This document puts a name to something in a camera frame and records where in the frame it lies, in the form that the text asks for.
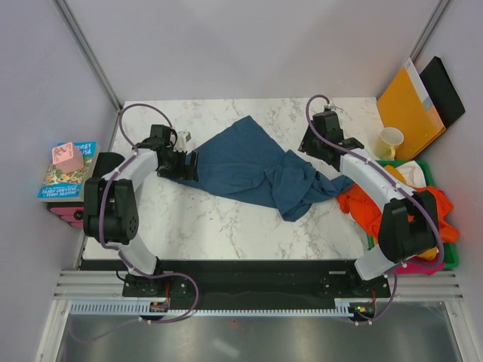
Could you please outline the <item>yellow mug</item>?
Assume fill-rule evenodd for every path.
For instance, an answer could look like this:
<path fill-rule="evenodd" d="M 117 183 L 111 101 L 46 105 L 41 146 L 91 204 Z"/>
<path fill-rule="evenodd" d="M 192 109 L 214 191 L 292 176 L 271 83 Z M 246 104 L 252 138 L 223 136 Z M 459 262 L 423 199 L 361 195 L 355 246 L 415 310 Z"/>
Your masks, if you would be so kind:
<path fill-rule="evenodd" d="M 385 127 L 379 133 L 374 154 L 382 160 L 395 160 L 398 147 L 404 142 L 404 134 L 395 127 Z"/>

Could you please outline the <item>white t shirt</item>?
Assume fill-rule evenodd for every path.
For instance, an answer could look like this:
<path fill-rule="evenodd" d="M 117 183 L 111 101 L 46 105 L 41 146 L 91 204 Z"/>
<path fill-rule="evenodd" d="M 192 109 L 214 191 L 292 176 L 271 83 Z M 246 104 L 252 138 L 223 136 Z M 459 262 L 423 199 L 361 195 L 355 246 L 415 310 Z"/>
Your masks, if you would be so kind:
<path fill-rule="evenodd" d="M 407 185 L 414 188 L 424 188 L 427 186 L 423 169 L 416 161 L 403 163 L 396 170 L 402 175 Z"/>

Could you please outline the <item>yellow t shirt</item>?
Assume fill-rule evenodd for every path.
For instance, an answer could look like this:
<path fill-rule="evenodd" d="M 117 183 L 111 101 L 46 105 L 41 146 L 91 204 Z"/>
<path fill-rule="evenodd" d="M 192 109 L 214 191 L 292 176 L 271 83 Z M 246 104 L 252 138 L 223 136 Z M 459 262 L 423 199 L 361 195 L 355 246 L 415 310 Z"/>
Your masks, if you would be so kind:
<path fill-rule="evenodd" d="M 386 165 L 384 169 L 395 179 L 397 179 L 400 183 L 403 183 L 403 184 L 406 183 L 404 176 L 392 165 Z"/>

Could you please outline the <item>blue t shirt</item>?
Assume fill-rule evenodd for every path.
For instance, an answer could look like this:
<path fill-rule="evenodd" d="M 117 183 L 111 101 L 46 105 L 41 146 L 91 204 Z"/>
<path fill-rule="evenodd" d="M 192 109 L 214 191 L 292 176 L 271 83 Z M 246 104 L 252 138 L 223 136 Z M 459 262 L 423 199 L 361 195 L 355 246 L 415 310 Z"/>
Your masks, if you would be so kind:
<path fill-rule="evenodd" d="M 285 151 L 251 117 L 244 117 L 200 145 L 198 181 L 176 183 L 211 195 L 276 209 L 295 222 L 313 204 L 348 191 L 346 176 L 327 178 L 293 151 Z"/>

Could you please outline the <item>pink dice cube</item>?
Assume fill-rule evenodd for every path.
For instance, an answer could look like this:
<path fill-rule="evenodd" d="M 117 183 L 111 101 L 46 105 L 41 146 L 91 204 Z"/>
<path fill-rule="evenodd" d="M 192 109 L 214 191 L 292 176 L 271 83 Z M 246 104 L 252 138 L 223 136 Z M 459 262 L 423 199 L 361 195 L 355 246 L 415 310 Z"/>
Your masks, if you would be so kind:
<path fill-rule="evenodd" d="M 82 151 L 72 143 L 55 146 L 52 151 L 52 164 L 62 173 L 71 173 L 84 167 Z"/>

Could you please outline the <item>blue paperback book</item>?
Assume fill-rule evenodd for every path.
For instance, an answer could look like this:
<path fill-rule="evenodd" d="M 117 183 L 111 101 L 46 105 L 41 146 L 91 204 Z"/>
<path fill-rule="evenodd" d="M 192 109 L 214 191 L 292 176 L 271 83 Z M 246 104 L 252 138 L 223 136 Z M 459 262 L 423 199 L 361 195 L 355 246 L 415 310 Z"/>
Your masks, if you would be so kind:
<path fill-rule="evenodd" d="M 83 201 L 85 181 L 92 176 L 100 153 L 95 141 L 74 142 L 82 151 L 84 167 L 71 173 L 62 173 L 51 164 L 38 191 L 37 199 L 42 202 L 78 202 Z"/>

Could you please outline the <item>black flat box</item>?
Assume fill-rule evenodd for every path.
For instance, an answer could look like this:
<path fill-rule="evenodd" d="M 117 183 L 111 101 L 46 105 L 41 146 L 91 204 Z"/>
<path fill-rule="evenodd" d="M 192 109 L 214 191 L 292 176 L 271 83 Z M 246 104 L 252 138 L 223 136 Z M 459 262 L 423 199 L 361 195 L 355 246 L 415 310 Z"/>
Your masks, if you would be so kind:
<path fill-rule="evenodd" d="M 446 128 L 452 126 L 466 109 L 440 57 L 433 57 L 420 73 L 438 115 Z"/>

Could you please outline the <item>orange folder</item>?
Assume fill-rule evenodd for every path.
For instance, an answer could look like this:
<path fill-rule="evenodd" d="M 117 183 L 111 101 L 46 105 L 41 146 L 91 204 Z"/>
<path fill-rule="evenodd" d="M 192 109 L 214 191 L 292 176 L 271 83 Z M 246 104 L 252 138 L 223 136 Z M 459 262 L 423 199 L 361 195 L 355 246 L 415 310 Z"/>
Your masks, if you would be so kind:
<path fill-rule="evenodd" d="M 385 127 L 399 129 L 404 135 L 395 159 L 409 161 L 446 131 L 412 60 L 403 67 L 377 100 Z"/>

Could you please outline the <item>pink black dumbbell set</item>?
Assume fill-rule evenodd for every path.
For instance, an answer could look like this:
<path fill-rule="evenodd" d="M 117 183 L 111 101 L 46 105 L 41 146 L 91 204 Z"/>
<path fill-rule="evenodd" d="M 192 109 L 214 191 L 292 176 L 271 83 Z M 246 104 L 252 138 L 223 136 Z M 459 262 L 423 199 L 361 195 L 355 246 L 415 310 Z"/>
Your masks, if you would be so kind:
<path fill-rule="evenodd" d="M 49 202 L 47 210 L 73 228 L 82 229 L 84 226 L 84 204 L 82 202 Z"/>

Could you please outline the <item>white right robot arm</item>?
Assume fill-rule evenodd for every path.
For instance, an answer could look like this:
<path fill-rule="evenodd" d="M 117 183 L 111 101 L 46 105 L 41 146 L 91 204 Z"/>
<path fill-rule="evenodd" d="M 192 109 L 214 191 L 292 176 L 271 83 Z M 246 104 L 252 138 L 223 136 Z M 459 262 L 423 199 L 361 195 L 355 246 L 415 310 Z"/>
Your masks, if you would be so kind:
<path fill-rule="evenodd" d="M 345 138 L 336 112 L 326 109 L 306 119 L 308 128 L 299 150 L 350 178 L 381 212 L 378 243 L 355 261 L 356 271 L 345 280 L 347 291 L 364 296 L 373 287 L 372 279 L 399 267 L 438 268 L 445 251 L 435 196 L 398 181 L 356 138 Z"/>

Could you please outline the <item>orange t shirt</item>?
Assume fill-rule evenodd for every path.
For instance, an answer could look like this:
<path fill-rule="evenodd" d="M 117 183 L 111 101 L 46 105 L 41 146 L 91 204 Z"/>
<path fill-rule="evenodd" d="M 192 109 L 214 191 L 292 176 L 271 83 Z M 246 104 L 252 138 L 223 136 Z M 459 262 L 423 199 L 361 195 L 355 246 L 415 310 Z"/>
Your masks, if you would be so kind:
<path fill-rule="evenodd" d="M 438 211 L 438 225 L 441 239 L 444 243 L 456 243 L 460 233 L 446 221 L 448 214 L 454 209 L 454 205 L 446 194 L 435 186 L 416 188 L 418 192 L 429 191 L 436 199 Z M 377 238 L 382 219 L 382 212 L 370 197 L 357 185 L 353 185 L 348 192 L 337 196 L 340 209 L 349 213 L 351 217 L 371 237 Z"/>

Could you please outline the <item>pink t shirt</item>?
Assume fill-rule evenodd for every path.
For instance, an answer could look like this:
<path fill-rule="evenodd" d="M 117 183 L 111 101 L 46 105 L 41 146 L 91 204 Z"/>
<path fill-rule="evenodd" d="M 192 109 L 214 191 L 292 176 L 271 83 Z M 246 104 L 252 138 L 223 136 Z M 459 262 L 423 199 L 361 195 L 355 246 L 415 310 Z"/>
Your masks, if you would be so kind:
<path fill-rule="evenodd" d="M 445 267 L 445 263 L 436 262 L 426 262 L 422 265 L 417 265 L 414 263 L 408 263 L 406 266 L 401 266 L 398 268 L 398 273 L 400 275 L 427 275 L 431 276 L 436 272 L 441 271 Z"/>

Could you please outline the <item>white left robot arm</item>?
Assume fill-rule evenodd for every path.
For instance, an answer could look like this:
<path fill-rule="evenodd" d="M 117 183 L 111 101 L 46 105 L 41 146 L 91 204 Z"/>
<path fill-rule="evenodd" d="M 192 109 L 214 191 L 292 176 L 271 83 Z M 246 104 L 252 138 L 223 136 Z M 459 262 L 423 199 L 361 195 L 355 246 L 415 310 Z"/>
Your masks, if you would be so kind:
<path fill-rule="evenodd" d="M 128 269 L 141 276 L 140 289 L 148 296 L 163 293 L 166 280 L 155 271 L 158 258 L 138 234 L 136 191 L 152 173 L 197 182 L 198 153 L 187 152 L 190 140 L 188 131 L 154 124 L 149 137 L 135 144 L 120 165 L 85 182 L 84 233 L 117 252 Z"/>

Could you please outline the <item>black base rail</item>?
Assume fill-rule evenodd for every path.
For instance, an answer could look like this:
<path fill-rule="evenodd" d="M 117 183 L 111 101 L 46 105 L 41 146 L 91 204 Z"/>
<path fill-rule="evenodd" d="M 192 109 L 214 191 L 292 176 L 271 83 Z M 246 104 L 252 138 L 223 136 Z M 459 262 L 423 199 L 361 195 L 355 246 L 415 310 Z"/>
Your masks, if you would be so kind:
<path fill-rule="evenodd" d="M 168 297 L 177 307 L 331 307 L 336 299 L 390 295 L 385 278 L 362 281 L 353 260 L 162 260 L 161 279 L 125 276 L 124 297 Z"/>

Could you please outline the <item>green plastic bin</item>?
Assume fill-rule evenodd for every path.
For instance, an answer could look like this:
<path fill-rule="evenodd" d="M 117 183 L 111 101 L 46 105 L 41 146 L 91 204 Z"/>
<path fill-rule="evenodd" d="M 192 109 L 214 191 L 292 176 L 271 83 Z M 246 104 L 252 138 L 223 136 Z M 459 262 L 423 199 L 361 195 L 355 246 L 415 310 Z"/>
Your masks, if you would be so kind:
<path fill-rule="evenodd" d="M 429 166 L 427 163 L 423 161 L 416 161 L 423 169 L 424 176 L 426 178 L 426 184 L 427 186 L 434 186 L 434 182 L 432 179 L 431 172 L 429 170 Z M 398 166 L 402 165 L 403 161 L 380 161 L 379 164 L 384 168 L 386 165 L 392 165 L 393 167 L 397 168 Z M 372 248 L 374 245 L 377 244 L 377 239 L 371 237 L 368 234 L 368 243 L 369 247 Z M 447 268 L 455 268 L 459 265 L 459 259 L 455 247 L 455 243 L 444 243 L 444 249 L 445 249 L 445 257 L 444 257 L 444 263 L 445 267 Z"/>

